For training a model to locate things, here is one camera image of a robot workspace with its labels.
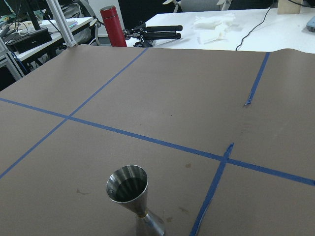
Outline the steel jigger measuring cup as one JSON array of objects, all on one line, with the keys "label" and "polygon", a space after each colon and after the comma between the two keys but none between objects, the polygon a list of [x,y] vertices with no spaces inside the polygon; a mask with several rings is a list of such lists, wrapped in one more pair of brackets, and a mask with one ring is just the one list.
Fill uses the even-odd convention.
[{"label": "steel jigger measuring cup", "polygon": [[164,236],[164,221],[147,207],[148,185],[148,176],[142,167],[126,165],[110,175],[106,193],[111,201],[135,213],[137,236]]}]

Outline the blue tape grid lines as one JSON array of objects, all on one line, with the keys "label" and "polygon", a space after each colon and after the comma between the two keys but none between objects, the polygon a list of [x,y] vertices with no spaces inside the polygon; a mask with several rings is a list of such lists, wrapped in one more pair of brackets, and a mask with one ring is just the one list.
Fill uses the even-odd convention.
[{"label": "blue tape grid lines", "polygon": [[169,236],[314,235],[314,54],[77,46],[0,93],[1,235],[135,235],[129,164]]}]

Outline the white crumpled tissue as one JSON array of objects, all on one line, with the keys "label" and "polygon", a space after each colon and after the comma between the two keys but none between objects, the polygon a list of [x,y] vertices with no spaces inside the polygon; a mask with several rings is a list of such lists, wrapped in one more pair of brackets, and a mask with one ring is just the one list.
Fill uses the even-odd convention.
[{"label": "white crumpled tissue", "polygon": [[226,40],[226,35],[230,32],[242,31],[244,27],[235,20],[236,15],[234,13],[221,16],[195,17],[191,28],[197,34],[197,42],[205,45]]}]

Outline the red thermos bottle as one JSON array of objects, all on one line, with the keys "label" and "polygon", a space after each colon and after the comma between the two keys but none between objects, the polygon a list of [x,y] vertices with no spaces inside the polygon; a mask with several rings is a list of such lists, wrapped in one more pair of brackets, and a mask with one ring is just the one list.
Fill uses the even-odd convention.
[{"label": "red thermos bottle", "polygon": [[106,6],[100,10],[110,43],[113,47],[126,47],[125,36],[121,27],[116,7]]}]

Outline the grey office chair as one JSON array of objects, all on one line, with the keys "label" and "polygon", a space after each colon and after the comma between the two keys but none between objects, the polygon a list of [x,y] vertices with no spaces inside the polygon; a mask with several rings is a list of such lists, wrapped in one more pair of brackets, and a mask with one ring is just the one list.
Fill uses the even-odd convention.
[{"label": "grey office chair", "polygon": [[183,12],[225,11],[228,10],[231,0],[165,0],[162,4],[174,4],[174,13],[179,8]]}]

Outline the black speaker box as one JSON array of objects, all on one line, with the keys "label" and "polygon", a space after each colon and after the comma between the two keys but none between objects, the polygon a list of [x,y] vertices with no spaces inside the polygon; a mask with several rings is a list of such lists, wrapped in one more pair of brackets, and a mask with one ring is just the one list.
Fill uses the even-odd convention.
[{"label": "black speaker box", "polygon": [[52,37],[48,29],[43,28],[27,33],[19,39],[10,40],[6,45],[9,50],[21,54],[50,41],[52,41]]}]

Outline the wooden box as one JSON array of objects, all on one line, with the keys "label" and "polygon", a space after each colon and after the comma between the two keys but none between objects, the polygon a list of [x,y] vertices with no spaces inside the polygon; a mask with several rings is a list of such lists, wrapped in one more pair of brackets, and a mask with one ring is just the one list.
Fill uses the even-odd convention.
[{"label": "wooden box", "polygon": [[278,14],[299,14],[301,0],[278,0]]}]

